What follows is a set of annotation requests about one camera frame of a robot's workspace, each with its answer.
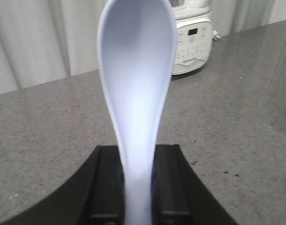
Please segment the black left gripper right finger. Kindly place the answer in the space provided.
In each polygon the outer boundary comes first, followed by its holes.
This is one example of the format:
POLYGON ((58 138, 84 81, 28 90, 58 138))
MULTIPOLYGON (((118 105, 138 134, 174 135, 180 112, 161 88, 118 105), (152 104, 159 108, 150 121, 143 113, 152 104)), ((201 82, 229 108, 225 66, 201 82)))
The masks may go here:
POLYGON ((235 225, 195 174, 178 144, 158 144, 152 170, 154 225, 235 225))

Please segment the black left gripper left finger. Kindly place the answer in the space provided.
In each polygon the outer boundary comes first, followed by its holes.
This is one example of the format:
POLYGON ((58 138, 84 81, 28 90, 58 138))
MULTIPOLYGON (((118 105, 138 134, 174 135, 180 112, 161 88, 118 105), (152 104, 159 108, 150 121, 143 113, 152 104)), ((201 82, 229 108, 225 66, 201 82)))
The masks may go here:
POLYGON ((5 225, 122 225, 124 175, 118 147, 97 145, 53 193, 5 225))

